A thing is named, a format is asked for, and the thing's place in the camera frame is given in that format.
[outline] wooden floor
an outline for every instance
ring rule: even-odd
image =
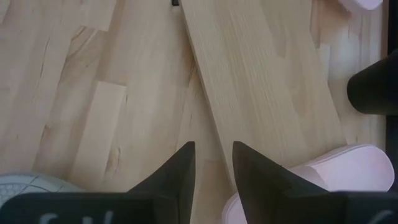
[[[11,1],[0,24],[0,173],[123,192],[195,141],[192,223],[219,223],[233,191],[180,8],[117,0],[112,20],[96,19],[113,9],[98,2],[112,1]],[[384,118],[346,96],[349,78],[383,55],[382,8],[353,16],[337,0],[301,3],[347,141],[383,149]]]

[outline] black object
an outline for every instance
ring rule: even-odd
[[[388,54],[398,48],[398,2],[389,1]],[[386,117],[386,154],[395,172],[395,181],[390,191],[398,192],[398,116]]]
[[[121,194],[25,194],[0,210],[4,224],[189,224],[195,143],[188,142],[150,177]]]
[[[360,71],[348,82],[351,104],[365,114],[398,115],[398,51]]]
[[[234,142],[236,186],[248,224],[398,223],[398,195],[326,190]]]
[[[179,6],[180,3],[179,3],[178,0],[172,0],[172,5],[173,5],[173,6]]]

